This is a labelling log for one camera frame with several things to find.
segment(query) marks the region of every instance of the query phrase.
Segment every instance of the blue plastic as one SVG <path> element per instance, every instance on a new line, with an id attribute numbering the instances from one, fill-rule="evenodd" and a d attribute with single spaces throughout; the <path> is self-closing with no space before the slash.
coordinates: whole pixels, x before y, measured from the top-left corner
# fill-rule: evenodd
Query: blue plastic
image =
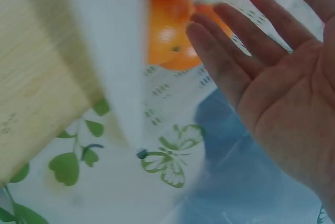
<path id="1" fill-rule="evenodd" d="M 183 201 L 186 224 L 321 224 L 321 202 L 263 152 L 219 91 L 198 108 L 206 169 Z"/>

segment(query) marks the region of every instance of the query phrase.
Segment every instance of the hand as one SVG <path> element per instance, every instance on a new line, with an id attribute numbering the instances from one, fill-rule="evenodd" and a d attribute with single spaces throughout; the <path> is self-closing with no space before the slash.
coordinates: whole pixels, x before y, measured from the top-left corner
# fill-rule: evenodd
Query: hand
<path id="1" fill-rule="evenodd" d="M 292 54 L 227 4 L 214 11 L 253 57 L 203 14 L 192 16 L 187 34 L 254 138 L 335 217 L 335 0 L 305 0 L 326 24 L 324 42 L 274 0 L 250 1 Z"/>

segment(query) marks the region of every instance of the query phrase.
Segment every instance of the wooden board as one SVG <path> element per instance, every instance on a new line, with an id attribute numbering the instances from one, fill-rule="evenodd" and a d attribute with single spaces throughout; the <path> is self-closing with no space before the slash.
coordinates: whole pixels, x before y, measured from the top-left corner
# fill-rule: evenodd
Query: wooden board
<path id="1" fill-rule="evenodd" d="M 0 183 L 102 98 L 66 0 L 0 0 Z"/>

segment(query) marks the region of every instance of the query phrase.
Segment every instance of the orange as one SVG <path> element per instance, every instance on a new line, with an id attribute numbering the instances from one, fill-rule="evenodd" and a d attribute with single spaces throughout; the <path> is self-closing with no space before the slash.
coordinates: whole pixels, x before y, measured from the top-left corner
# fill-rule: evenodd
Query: orange
<path id="1" fill-rule="evenodd" d="M 190 0 L 151 0 L 149 11 L 148 64 L 161 64 L 173 58 L 193 12 Z"/>
<path id="2" fill-rule="evenodd" d="M 226 33 L 228 37 L 232 37 L 231 29 L 221 20 L 221 18 L 214 12 L 212 5 L 196 4 L 195 9 L 197 12 L 204 13 L 214 22 L 216 22 L 220 28 Z"/>
<path id="3" fill-rule="evenodd" d="M 174 58 L 170 62 L 161 64 L 161 67 L 170 71 L 184 71 L 201 64 L 201 60 L 193 49 L 185 32 L 183 33 L 180 45 L 171 52 L 171 55 Z"/>

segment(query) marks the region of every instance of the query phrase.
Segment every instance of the green stem pattern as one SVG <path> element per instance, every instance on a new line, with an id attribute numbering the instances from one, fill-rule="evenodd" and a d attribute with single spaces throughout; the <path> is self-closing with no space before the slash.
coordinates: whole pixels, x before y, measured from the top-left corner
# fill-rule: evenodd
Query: green stem pattern
<path id="1" fill-rule="evenodd" d="M 12 197 L 12 194 L 10 193 L 10 191 L 9 191 L 9 189 L 8 189 L 7 186 L 5 186 L 5 191 L 6 191 L 7 195 L 8 195 L 8 197 L 9 197 L 10 202 L 12 203 L 13 208 L 14 208 L 15 201 L 14 201 L 14 199 Z"/>

